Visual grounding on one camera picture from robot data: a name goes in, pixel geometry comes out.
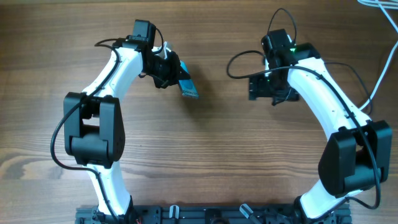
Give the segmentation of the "turquoise screen Galaxy smartphone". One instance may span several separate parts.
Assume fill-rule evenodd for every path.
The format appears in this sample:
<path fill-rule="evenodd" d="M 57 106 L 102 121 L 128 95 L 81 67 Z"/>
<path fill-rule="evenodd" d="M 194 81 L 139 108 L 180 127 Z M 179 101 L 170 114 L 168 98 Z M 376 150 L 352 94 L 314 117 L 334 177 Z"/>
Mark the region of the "turquoise screen Galaxy smartphone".
<path fill-rule="evenodd" d="M 192 80 L 179 80 L 178 85 L 184 97 L 199 98 L 199 94 Z"/>

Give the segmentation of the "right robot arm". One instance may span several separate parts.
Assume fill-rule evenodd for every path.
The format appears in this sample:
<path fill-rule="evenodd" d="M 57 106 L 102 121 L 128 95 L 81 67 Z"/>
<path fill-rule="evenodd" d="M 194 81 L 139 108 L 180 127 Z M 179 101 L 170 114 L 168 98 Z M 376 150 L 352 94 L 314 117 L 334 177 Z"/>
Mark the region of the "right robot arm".
<path fill-rule="evenodd" d="M 389 175 L 391 127 L 354 105 L 312 44 L 297 45 L 283 29 L 268 32 L 261 44 L 266 70 L 249 79 L 249 99 L 271 98 L 275 106 L 302 98 L 327 140 L 318 163 L 319 180 L 296 201 L 297 221 L 323 222 L 371 188 L 376 189 L 376 208 Z"/>

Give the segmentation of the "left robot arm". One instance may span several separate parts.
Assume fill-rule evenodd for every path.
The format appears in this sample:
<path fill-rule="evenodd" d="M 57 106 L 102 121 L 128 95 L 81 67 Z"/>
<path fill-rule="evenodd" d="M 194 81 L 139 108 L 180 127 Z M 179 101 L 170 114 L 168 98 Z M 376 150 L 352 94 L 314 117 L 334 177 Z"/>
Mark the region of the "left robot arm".
<path fill-rule="evenodd" d="M 126 142 L 121 102 L 133 81 L 152 77 L 156 88 L 178 85 L 183 96 L 198 98 L 178 55 L 166 42 L 155 47 L 159 32 L 150 21 L 137 19 L 131 35 L 96 43 L 110 49 L 108 63 L 92 84 L 80 93 L 69 92 L 63 101 L 55 132 L 64 130 L 65 152 L 75 158 L 77 170 L 89 172 L 102 222 L 125 222 L 133 213 L 119 165 Z"/>

